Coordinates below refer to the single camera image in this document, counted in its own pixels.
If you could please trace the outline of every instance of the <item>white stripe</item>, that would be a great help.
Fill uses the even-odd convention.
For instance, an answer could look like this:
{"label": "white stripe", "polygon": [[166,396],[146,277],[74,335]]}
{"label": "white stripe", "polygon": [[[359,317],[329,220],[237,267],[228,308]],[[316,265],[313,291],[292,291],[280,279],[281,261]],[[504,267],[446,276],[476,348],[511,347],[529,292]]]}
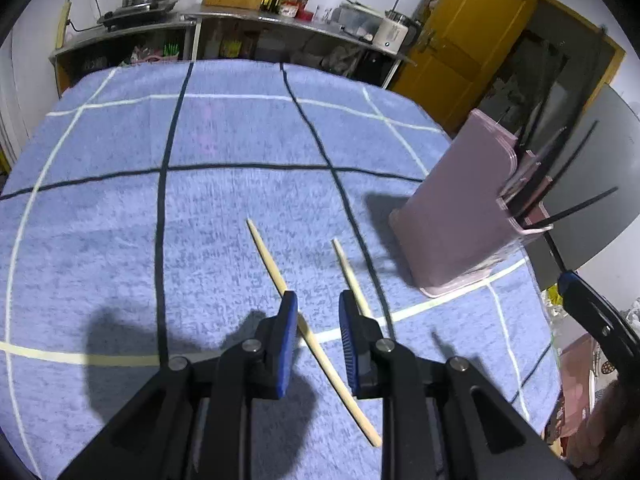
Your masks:
{"label": "white stripe", "polygon": [[[186,98],[201,98],[201,99],[260,99],[265,101],[288,101],[292,102],[293,99],[286,95],[266,95],[266,94],[185,94]],[[177,98],[178,94],[151,94],[144,97],[139,97],[136,99],[124,99],[121,101],[108,101],[104,103],[96,103],[87,105],[86,108],[105,108],[109,106],[119,106],[119,105],[129,105],[139,103],[141,101],[145,101],[148,99],[174,99]],[[401,121],[396,121],[389,118],[380,117],[376,114],[369,114],[366,112],[361,112],[359,110],[354,110],[353,108],[349,108],[347,106],[337,105],[334,103],[327,103],[324,101],[317,101],[315,99],[297,99],[299,103],[309,104],[315,106],[321,106],[324,108],[334,108],[335,110],[342,110],[343,112],[348,112],[353,115],[358,115],[360,117],[366,117],[369,119],[375,119],[377,121],[388,121],[391,124],[395,124],[396,126],[403,126],[404,128],[411,128],[413,130],[424,130],[427,132],[436,132],[441,133],[442,131],[439,128],[434,128],[432,126],[418,126],[418,124],[408,124],[403,123]],[[49,112],[47,115],[50,117],[59,117],[64,115],[69,115],[77,111],[78,108],[73,108],[72,110],[62,110],[59,112]]]}
{"label": "white stripe", "polygon": [[385,121],[386,126],[389,127],[389,129],[391,130],[391,133],[394,134],[394,137],[396,139],[398,139],[400,141],[400,143],[404,146],[404,148],[409,152],[409,155],[411,155],[411,158],[415,161],[415,163],[418,165],[418,167],[422,170],[422,172],[424,173],[424,176],[427,176],[429,174],[429,171],[427,170],[427,168],[424,167],[424,164],[420,160],[420,157],[418,156],[418,154],[414,152],[414,149],[411,147],[411,145],[400,134],[400,132],[398,132],[398,130],[396,130],[396,128],[393,126],[393,124],[391,124],[391,122],[389,121],[389,119],[387,119],[383,115],[383,113],[378,109],[378,107],[374,104],[374,102],[371,100],[371,97],[369,97],[369,92],[367,92],[367,89],[364,88],[364,86],[362,87],[362,93],[364,94],[364,97],[367,100],[367,103],[369,103],[371,108],[373,108],[373,110],[378,115],[378,117],[380,119],[382,119],[383,121]]}
{"label": "white stripe", "polygon": [[526,407],[525,401],[524,401],[524,393],[522,391],[522,378],[520,377],[520,369],[518,368],[518,361],[516,359],[516,354],[514,354],[513,350],[511,349],[509,331],[507,329],[507,323],[504,320],[504,314],[502,312],[502,306],[500,305],[500,299],[498,298],[498,295],[495,293],[494,288],[491,286],[491,283],[488,280],[485,281],[484,283],[489,288],[489,291],[491,292],[492,296],[494,297],[495,308],[498,311],[498,317],[500,318],[500,324],[502,325],[502,333],[504,334],[504,342],[507,345],[507,353],[509,354],[509,357],[511,358],[511,364],[513,365],[513,370],[516,372],[516,380],[518,381],[518,398],[520,399],[520,407],[522,409],[522,415],[524,416],[525,420],[527,422],[529,422],[530,419],[531,419],[531,416],[529,415],[529,410],[527,410],[527,407]]}
{"label": "white stripe", "polygon": [[[111,70],[109,72],[109,75],[104,79],[104,81],[101,83],[98,89],[94,92],[94,94],[91,97],[89,97],[89,99],[85,102],[84,105],[78,108],[78,111],[74,115],[73,120],[71,121],[69,126],[66,128],[65,132],[62,134],[62,136],[58,140],[58,143],[55,145],[52,152],[49,154],[49,158],[47,159],[42,170],[40,171],[40,176],[38,177],[36,183],[33,186],[33,190],[29,195],[29,200],[27,201],[27,205],[25,206],[24,212],[22,213],[22,218],[20,219],[20,225],[18,225],[18,232],[15,235],[14,247],[11,251],[11,259],[9,260],[9,275],[7,277],[6,295],[4,297],[4,341],[6,343],[9,343],[11,341],[11,300],[12,300],[12,291],[14,287],[15,266],[18,259],[18,249],[20,248],[20,242],[22,241],[22,236],[24,235],[24,228],[27,224],[27,220],[29,219],[29,214],[31,212],[31,209],[33,208],[33,203],[36,200],[36,195],[38,193],[38,190],[40,189],[40,186],[42,185],[44,178],[47,176],[47,171],[49,171],[49,168],[51,167],[54,158],[56,158],[56,155],[58,154],[58,151],[60,150],[62,143],[65,142],[65,139],[68,137],[69,133],[71,133],[71,130],[73,129],[75,124],[78,122],[78,118],[84,111],[84,107],[89,101],[91,101],[100,93],[100,91],[104,88],[104,86],[107,84],[109,79],[113,77],[116,70],[117,68],[114,68],[113,70]],[[6,373],[7,373],[7,380],[9,384],[9,396],[11,397],[11,404],[14,409],[15,421],[18,426],[18,432],[20,433],[20,437],[22,439],[22,444],[24,445],[24,449],[26,450],[27,455],[31,460],[31,463],[33,464],[34,472],[39,477],[42,477],[42,475],[40,474],[40,469],[38,468],[38,464],[36,463],[33,457],[33,453],[31,452],[31,448],[27,443],[27,438],[24,433],[24,426],[22,425],[22,419],[20,418],[20,411],[18,410],[18,401],[17,401],[17,398],[15,397],[14,367],[11,360],[11,354],[6,355]]]}
{"label": "white stripe", "polygon": [[[455,300],[460,296],[464,296],[466,293],[471,292],[472,290],[476,290],[481,286],[485,286],[487,282],[494,282],[495,280],[499,280],[503,276],[510,274],[520,266],[526,263],[526,260],[522,259],[514,263],[511,267],[507,267],[506,269],[501,270],[500,272],[496,272],[495,274],[489,276],[487,280],[484,282],[477,282],[471,285],[464,286],[459,288],[458,290],[454,290],[449,294],[444,294],[439,298],[435,298],[434,300],[425,301],[423,303],[419,303],[414,306],[410,306],[404,308],[402,310],[397,310],[391,314],[391,319],[393,321],[401,321],[403,319],[407,319],[411,316],[416,316],[421,312],[429,310],[435,306],[439,306],[443,303],[447,303],[448,301]],[[376,318],[376,321],[381,326],[386,326],[386,320],[384,317]],[[340,339],[340,329],[334,328],[331,330],[325,330],[324,332],[319,332],[316,334],[316,339],[318,339],[321,343],[327,343],[329,341],[334,341]],[[300,341],[300,347],[306,346],[304,341]],[[94,366],[115,366],[115,367],[138,367],[138,366],[155,366],[158,364],[158,356],[157,355],[149,355],[149,356],[110,356],[110,355],[94,355],[94,354],[81,354],[81,353],[72,353],[72,352],[52,352],[48,350],[37,350],[34,348],[25,348],[23,346],[16,346],[9,343],[0,342],[0,351],[4,351],[7,354],[19,355],[22,357],[27,357],[30,359],[38,359],[41,361],[49,361],[54,363],[64,363],[71,365],[94,365]],[[199,352],[194,354],[186,354],[191,361],[200,361],[202,359],[208,359],[210,357],[215,357],[219,355],[219,351],[211,351],[211,352]]]}

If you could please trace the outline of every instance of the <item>pink utensil holder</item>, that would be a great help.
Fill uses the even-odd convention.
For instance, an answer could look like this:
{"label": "pink utensil holder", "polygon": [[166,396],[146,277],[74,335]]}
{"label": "pink utensil holder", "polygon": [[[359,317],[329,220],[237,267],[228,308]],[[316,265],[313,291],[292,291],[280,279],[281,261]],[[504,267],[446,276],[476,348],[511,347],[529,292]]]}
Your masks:
{"label": "pink utensil holder", "polygon": [[[498,195],[516,170],[515,141],[473,110],[414,195],[389,216],[414,283],[428,296],[486,278],[496,263],[552,228],[523,229]],[[547,214],[540,206],[529,218]]]}

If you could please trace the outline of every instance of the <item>yellow door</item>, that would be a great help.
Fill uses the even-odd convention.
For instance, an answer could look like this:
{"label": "yellow door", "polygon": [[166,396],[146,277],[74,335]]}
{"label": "yellow door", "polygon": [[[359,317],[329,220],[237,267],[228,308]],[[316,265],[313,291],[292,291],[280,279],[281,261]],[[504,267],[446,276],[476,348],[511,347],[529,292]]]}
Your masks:
{"label": "yellow door", "polygon": [[453,133],[524,30],[538,0],[438,0],[393,90]]}

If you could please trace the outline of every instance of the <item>metal bolt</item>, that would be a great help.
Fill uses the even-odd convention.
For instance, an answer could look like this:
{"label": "metal bolt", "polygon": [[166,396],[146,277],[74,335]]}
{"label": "metal bolt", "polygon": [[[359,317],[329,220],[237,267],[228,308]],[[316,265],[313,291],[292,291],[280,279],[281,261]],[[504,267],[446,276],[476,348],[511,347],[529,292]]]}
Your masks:
{"label": "metal bolt", "polygon": [[257,352],[262,348],[262,343],[257,339],[247,339],[242,343],[242,350],[245,352]]}
{"label": "metal bolt", "polygon": [[180,370],[184,370],[188,364],[189,364],[189,361],[187,361],[186,357],[182,357],[181,355],[178,355],[176,357],[172,357],[171,359],[169,359],[169,370],[173,370],[174,372],[179,372]]}
{"label": "metal bolt", "polygon": [[383,337],[382,339],[378,339],[376,341],[376,348],[381,352],[391,352],[396,347],[396,344],[391,341],[391,339],[387,339]]}
{"label": "metal bolt", "polygon": [[449,365],[451,366],[451,368],[459,372],[466,372],[467,370],[469,370],[470,366],[469,361],[467,361],[463,357],[453,357],[449,361]]}

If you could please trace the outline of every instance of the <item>gray panel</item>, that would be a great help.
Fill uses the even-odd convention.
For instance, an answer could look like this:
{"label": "gray panel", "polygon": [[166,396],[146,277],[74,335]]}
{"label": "gray panel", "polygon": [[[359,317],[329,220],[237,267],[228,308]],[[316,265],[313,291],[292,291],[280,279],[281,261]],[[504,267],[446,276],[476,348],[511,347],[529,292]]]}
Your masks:
{"label": "gray panel", "polygon": [[[574,151],[594,120],[600,122],[591,139],[544,200],[553,215],[612,186],[620,186],[613,195],[554,225],[553,238],[571,269],[593,258],[640,214],[640,121],[608,85],[580,120],[558,165]],[[540,288],[553,285],[558,268],[546,242],[537,240],[527,253]]]}

